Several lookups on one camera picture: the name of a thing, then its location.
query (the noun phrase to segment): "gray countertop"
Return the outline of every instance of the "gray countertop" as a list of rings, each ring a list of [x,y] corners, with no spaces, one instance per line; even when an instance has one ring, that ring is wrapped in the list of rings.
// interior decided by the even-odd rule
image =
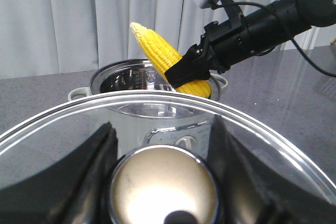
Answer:
[[[309,51],[336,72],[334,46]],[[0,133],[67,102],[89,85],[93,71],[0,80]],[[295,50],[253,57],[223,74],[229,85],[221,102],[265,123],[305,152],[336,182],[336,78],[322,75]]]

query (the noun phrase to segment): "pot handle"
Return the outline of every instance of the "pot handle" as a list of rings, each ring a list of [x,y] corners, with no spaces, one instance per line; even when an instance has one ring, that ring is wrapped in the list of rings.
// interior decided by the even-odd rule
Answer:
[[[82,95],[84,97],[88,97],[89,95],[91,95],[90,87],[76,88],[74,90],[71,90],[68,93],[68,101],[69,102],[73,101],[74,97],[76,97],[78,95]]]
[[[229,82],[223,77],[220,76],[219,74],[211,73],[211,77],[213,77],[215,80],[217,80],[221,85],[220,85],[220,94],[222,94],[229,84]]]

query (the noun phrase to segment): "yellow corn kernel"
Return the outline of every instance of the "yellow corn kernel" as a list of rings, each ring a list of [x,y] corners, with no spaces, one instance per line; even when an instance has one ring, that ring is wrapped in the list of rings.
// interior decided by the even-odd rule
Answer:
[[[164,73],[176,64],[182,58],[182,55],[155,31],[135,22],[132,22],[130,26],[138,44],[147,55],[149,61],[166,80]],[[211,87],[204,80],[191,81],[178,87],[176,91],[205,98],[211,95]]]

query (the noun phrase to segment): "robotic arm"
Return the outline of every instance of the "robotic arm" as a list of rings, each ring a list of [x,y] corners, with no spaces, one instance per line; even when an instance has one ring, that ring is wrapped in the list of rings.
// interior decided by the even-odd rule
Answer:
[[[228,20],[207,24],[200,44],[192,45],[183,58],[165,72],[174,88],[192,80],[209,79],[209,70],[224,73],[230,66],[252,56],[265,55],[288,40],[296,44],[293,37],[311,26],[336,23],[336,0],[279,0],[267,6],[233,0],[194,1],[200,8],[223,7]],[[239,5],[254,5],[260,9],[244,16]]]

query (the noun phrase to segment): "white curtain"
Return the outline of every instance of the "white curtain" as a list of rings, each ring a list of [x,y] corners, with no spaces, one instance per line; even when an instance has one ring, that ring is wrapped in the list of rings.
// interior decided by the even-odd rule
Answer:
[[[183,54],[199,43],[204,25],[225,18],[223,10],[200,10],[192,0],[0,0],[0,79],[143,57],[132,21],[155,29]]]

